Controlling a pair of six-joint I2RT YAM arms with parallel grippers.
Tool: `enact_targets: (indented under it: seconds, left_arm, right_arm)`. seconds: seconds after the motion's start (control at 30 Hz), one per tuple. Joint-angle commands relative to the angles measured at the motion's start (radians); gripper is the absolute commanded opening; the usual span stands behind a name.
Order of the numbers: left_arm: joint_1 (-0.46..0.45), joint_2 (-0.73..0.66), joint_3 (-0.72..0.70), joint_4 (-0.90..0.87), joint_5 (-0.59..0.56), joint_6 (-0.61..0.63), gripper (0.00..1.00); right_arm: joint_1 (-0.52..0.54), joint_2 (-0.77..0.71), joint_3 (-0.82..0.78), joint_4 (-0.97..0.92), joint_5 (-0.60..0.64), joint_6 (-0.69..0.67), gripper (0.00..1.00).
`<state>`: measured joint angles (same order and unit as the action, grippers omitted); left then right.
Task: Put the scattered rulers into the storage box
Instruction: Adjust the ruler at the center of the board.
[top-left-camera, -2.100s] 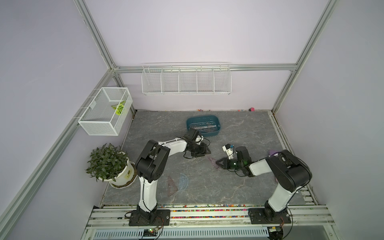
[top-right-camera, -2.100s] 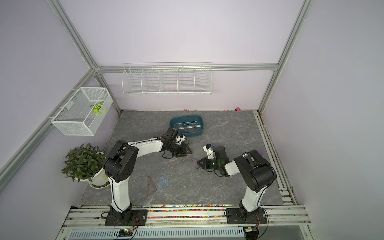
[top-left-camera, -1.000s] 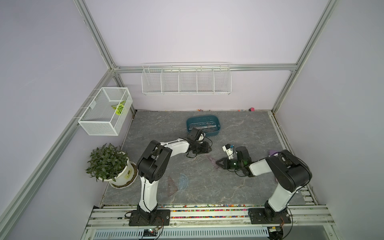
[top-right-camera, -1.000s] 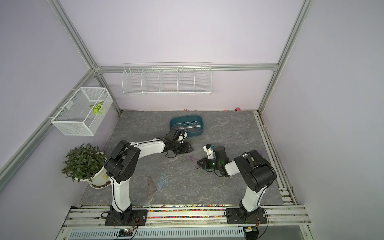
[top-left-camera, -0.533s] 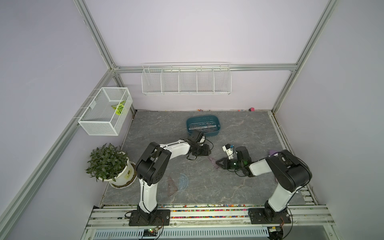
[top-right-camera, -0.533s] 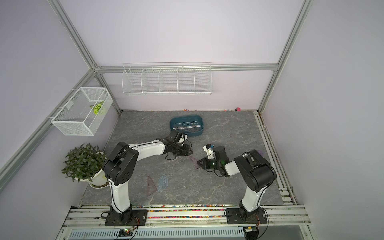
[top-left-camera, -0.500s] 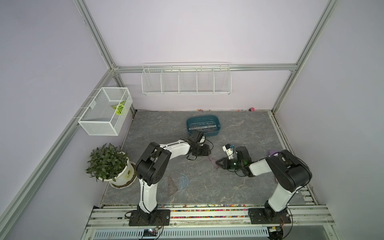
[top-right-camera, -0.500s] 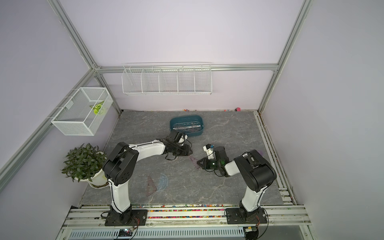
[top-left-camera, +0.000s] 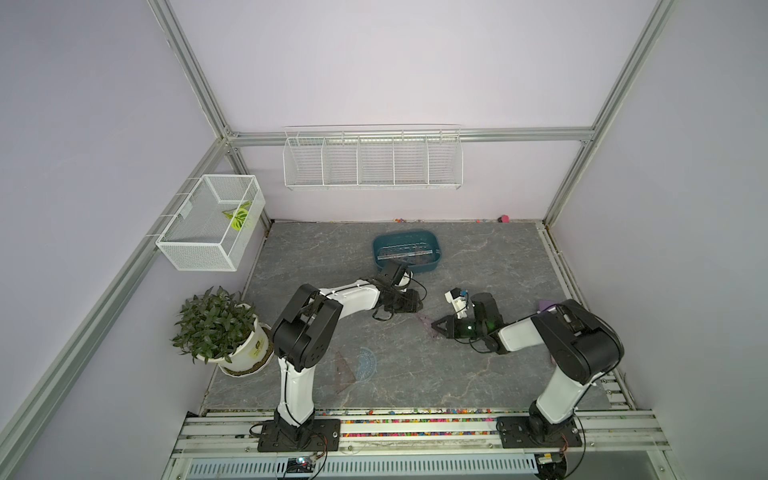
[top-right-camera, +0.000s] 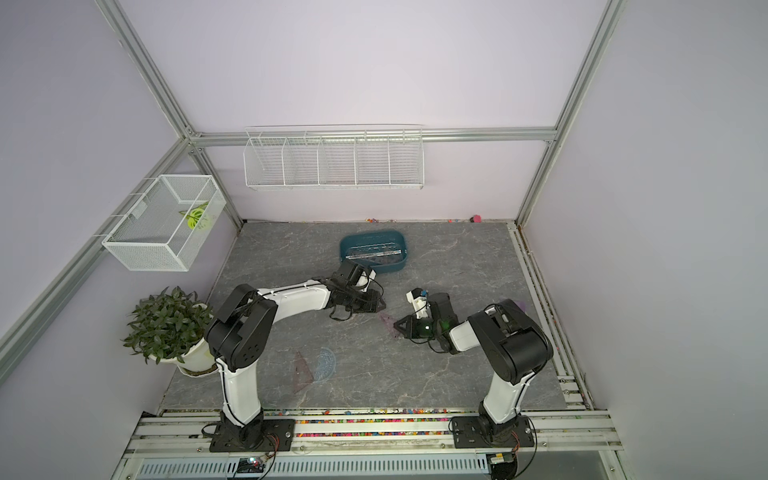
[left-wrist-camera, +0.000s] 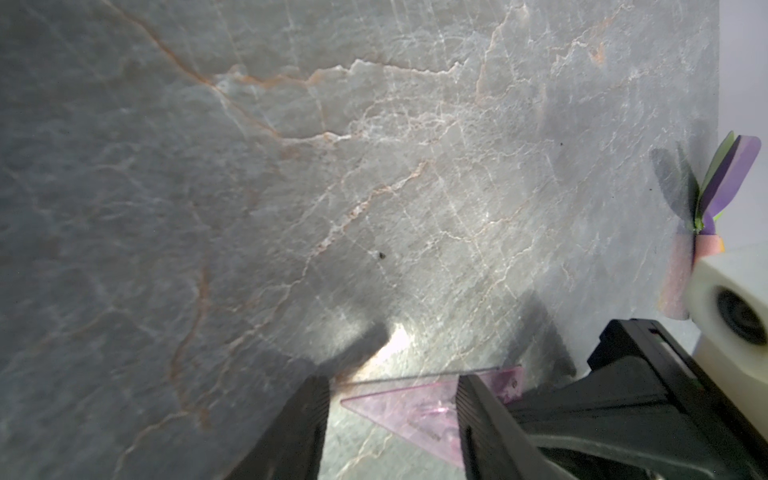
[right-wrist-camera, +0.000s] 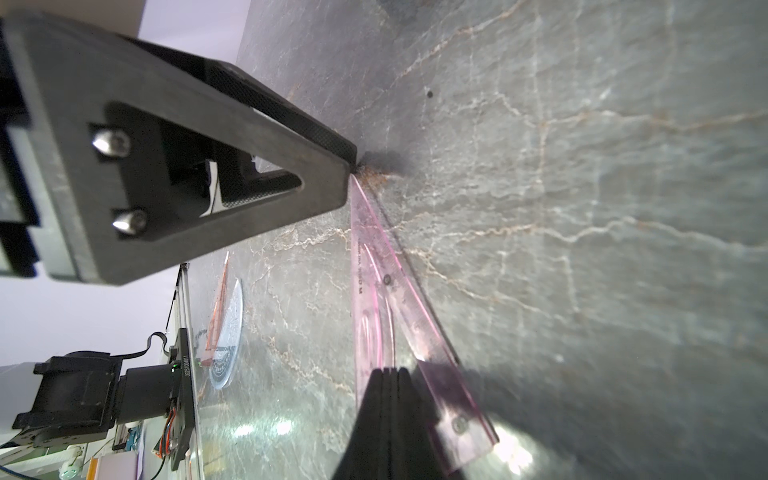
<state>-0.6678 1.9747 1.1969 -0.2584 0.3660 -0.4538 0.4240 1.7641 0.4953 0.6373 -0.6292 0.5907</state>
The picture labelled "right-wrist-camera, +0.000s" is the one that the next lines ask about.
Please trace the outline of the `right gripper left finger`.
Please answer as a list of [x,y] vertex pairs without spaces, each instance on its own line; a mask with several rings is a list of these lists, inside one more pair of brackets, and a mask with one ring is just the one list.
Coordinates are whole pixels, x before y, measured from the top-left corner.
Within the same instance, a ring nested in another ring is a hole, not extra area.
[[333,479],[388,479],[390,370],[371,372],[352,434]]

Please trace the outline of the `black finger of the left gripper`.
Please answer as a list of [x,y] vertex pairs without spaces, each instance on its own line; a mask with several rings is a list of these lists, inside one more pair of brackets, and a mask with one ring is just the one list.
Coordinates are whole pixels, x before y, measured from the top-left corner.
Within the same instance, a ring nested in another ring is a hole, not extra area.
[[132,43],[164,68],[181,70],[253,108],[346,166],[322,163],[302,178],[278,166],[257,164],[246,151],[122,104],[121,125],[136,145],[133,159],[121,169],[129,207],[204,210],[212,201],[212,185],[218,187],[216,205],[221,209],[284,210],[286,198],[295,195],[303,202],[294,209],[336,210],[346,204],[349,175],[357,161],[353,143],[231,64],[140,40]]
[[124,285],[342,207],[351,144],[236,66],[1,19],[1,272]]

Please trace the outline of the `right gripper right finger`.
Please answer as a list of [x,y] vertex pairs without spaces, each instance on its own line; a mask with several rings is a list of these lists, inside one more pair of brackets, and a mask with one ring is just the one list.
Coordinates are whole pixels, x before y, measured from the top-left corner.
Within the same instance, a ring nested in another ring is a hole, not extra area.
[[429,430],[426,405],[409,371],[393,372],[389,420],[390,479],[450,479]]

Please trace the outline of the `pink triangle ruler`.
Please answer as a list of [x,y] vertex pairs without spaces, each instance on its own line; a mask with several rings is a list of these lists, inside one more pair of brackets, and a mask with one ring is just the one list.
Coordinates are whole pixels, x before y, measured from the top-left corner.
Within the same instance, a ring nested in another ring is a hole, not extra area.
[[386,231],[380,210],[356,178],[349,181],[351,313],[355,331],[356,397],[376,370],[396,364],[396,334],[416,360],[433,413],[427,422],[438,461],[448,473],[489,453],[498,441],[473,399],[459,362]]

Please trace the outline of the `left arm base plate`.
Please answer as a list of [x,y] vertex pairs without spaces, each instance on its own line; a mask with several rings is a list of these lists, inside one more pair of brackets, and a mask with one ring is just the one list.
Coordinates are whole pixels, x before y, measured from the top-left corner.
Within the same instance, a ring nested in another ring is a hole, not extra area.
[[28,411],[10,415],[12,436],[3,448],[47,448],[104,439],[114,426],[164,416],[159,453],[176,471],[196,425],[189,332],[178,330],[165,364],[124,371],[143,356],[77,351],[33,365],[39,380]]

